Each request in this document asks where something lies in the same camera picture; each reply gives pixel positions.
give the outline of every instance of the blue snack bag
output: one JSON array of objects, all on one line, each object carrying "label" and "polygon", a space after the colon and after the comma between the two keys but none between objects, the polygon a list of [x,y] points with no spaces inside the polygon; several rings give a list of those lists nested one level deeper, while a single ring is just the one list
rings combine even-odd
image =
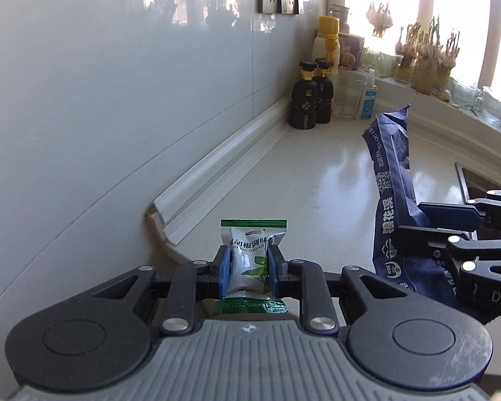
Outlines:
[{"label": "blue snack bag", "polygon": [[443,261],[403,255],[393,245],[391,233],[399,225],[428,227],[430,222],[417,207],[410,174],[406,130],[409,107],[408,104],[393,113],[380,113],[363,134],[380,193],[373,241],[375,272],[486,324],[495,316],[456,298],[453,278]]}]

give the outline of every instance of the qr code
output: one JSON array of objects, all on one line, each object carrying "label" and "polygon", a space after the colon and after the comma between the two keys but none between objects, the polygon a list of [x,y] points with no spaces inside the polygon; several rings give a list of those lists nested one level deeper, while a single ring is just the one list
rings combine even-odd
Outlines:
[{"label": "qr code", "polygon": [[391,174],[388,171],[381,171],[375,175],[377,178],[377,186],[379,193],[382,194],[384,190],[391,188]]}]

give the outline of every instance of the blue label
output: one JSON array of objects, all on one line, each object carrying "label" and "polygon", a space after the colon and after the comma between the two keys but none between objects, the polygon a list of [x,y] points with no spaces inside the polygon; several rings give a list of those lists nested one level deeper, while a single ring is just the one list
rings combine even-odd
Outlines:
[{"label": "blue label", "polygon": [[362,104],[362,112],[360,113],[360,119],[371,119],[373,114],[373,108],[375,106],[375,98],[377,92],[366,91],[364,96],[364,103]]}]

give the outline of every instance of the white countertop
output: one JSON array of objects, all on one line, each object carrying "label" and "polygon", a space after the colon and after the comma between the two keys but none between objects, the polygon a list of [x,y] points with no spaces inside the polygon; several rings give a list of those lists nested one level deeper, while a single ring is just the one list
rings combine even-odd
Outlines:
[{"label": "white countertop", "polygon": [[[347,264],[373,271],[379,195],[362,139],[368,125],[333,117],[330,124],[314,130],[290,129],[176,250],[189,259],[212,260],[221,245],[221,219],[287,219],[280,245],[286,259],[312,260],[325,271],[339,272]],[[409,136],[418,202],[462,203],[456,161],[486,174],[486,165],[468,155],[437,146],[437,140],[431,143],[415,130]],[[298,313],[296,300],[287,300],[287,305],[291,313]],[[501,318],[488,329],[495,350],[488,373],[501,375]]]}]

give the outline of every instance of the glass container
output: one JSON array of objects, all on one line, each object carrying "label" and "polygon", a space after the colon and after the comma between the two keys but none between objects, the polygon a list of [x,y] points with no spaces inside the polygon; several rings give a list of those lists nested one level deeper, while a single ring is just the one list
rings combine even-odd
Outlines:
[{"label": "glass container", "polygon": [[442,90],[447,88],[449,83],[449,77],[451,76],[451,68],[447,68],[442,64],[438,65],[438,70],[436,71],[436,81],[434,82],[434,87],[436,90]]},{"label": "glass container", "polygon": [[403,56],[379,53],[379,64],[375,70],[378,77],[388,78],[397,76],[397,70],[401,64]]},{"label": "glass container", "polygon": [[495,96],[487,86],[482,88],[481,111],[487,123],[496,127],[501,126],[501,98]]},{"label": "glass container", "polygon": [[481,91],[471,88],[458,80],[453,80],[453,101],[466,110],[477,111],[482,102]]},{"label": "glass container", "polygon": [[410,84],[413,79],[414,68],[415,58],[403,57],[401,64],[397,68],[397,75],[395,76],[396,81],[404,84]]},{"label": "glass container", "polygon": [[430,95],[432,86],[436,81],[438,62],[433,58],[418,58],[415,62],[412,88],[425,95]]},{"label": "glass container", "polygon": [[365,78],[353,71],[340,69],[338,71],[338,82],[336,101],[334,104],[334,114],[342,119],[356,119],[358,103],[364,88]]},{"label": "glass container", "polygon": [[364,48],[362,50],[362,55],[360,56],[360,64],[358,69],[376,69],[379,63],[379,53],[377,51],[372,51],[369,48]]}]

